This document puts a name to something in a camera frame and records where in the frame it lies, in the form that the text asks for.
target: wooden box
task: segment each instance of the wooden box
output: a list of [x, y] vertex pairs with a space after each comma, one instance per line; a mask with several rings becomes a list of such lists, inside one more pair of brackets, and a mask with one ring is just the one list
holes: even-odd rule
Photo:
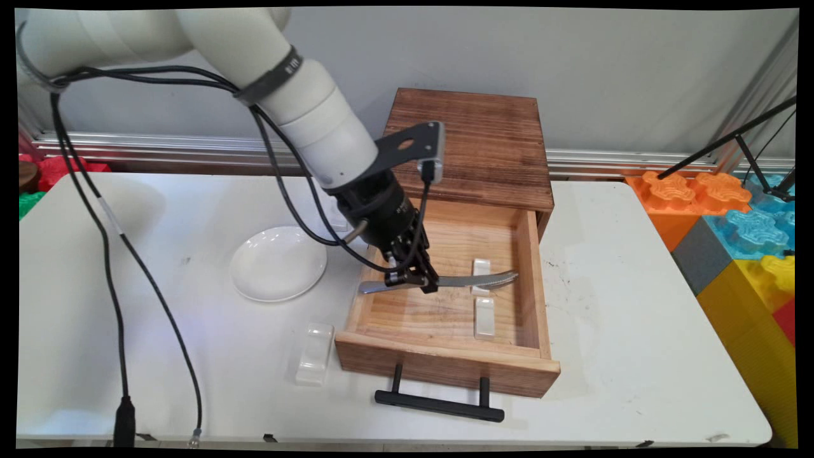
[[[345, 370], [541, 397], [560, 373], [551, 359], [539, 240], [554, 207], [534, 99], [399, 89], [385, 134], [427, 121], [446, 125], [444, 179], [431, 188], [424, 227], [439, 275], [472, 275], [475, 258], [492, 273], [515, 269], [494, 290], [495, 338], [475, 339], [469, 288], [359, 295], [336, 338]], [[418, 207], [415, 164], [395, 169]], [[368, 259], [386, 265], [377, 249]], [[382, 279], [364, 267], [361, 280]]]

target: wooden cabinet top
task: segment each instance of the wooden cabinet top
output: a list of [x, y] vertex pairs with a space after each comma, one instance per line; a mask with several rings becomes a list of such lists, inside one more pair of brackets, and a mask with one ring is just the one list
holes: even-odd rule
[[[554, 208], [536, 99], [399, 88], [384, 134], [428, 121], [446, 127], [444, 177], [430, 187], [430, 198]], [[393, 172], [409, 196], [421, 196], [415, 162]]]

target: white ceramic plate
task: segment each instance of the white ceramic plate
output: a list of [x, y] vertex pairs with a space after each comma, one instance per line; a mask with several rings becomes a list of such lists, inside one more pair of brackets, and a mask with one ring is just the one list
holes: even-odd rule
[[243, 296], [259, 302], [292, 299], [311, 289], [328, 262], [325, 245], [298, 226], [266, 229], [234, 253], [229, 272]]

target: table surface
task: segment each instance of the table surface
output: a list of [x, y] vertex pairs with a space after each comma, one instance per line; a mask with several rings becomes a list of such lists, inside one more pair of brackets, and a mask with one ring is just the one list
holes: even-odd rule
[[[273, 434], [298, 442], [657, 447], [770, 439], [764, 415], [623, 183], [553, 183], [557, 207], [540, 253], [551, 351], [562, 375], [542, 399], [492, 394], [506, 413], [493, 424], [378, 405], [373, 393], [389, 389], [390, 379], [342, 371], [335, 350], [323, 387], [294, 384], [309, 321], [344, 326], [361, 268], [331, 248], [325, 275], [303, 296], [262, 304], [234, 290], [227, 275], [234, 250], [265, 228], [294, 223], [272, 178], [92, 175], [183, 333], [201, 384], [203, 440]], [[319, 227], [303, 179], [286, 183], [305, 221]], [[120, 378], [101, 246], [67, 178], [20, 222], [18, 438], [112, 434]], [[115, 236], [112, 265], [138, 432], [186, 440], [195, 397], [175, 336]], [[408, 380], [401, 392], [477, 399], [474, 390]]]

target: cable connector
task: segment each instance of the cable connector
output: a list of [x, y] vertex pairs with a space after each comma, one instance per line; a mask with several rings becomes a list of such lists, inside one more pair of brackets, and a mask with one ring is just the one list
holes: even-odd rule
[[421, 180], [425, 183], [432, 183], [435, 181], [435, 162], [424, 161], [421, 164]]
[[201, 443], [201, 429], [195, 428], [195, 431], [192, 431], [192, 437], [190, 441], [186, 444], [186, 448], [198, 448], [200, 447]]
[[136, 408], [129, 396], [122, 396], [113, 426], [113, 447], [134, 447], [136, 443]]

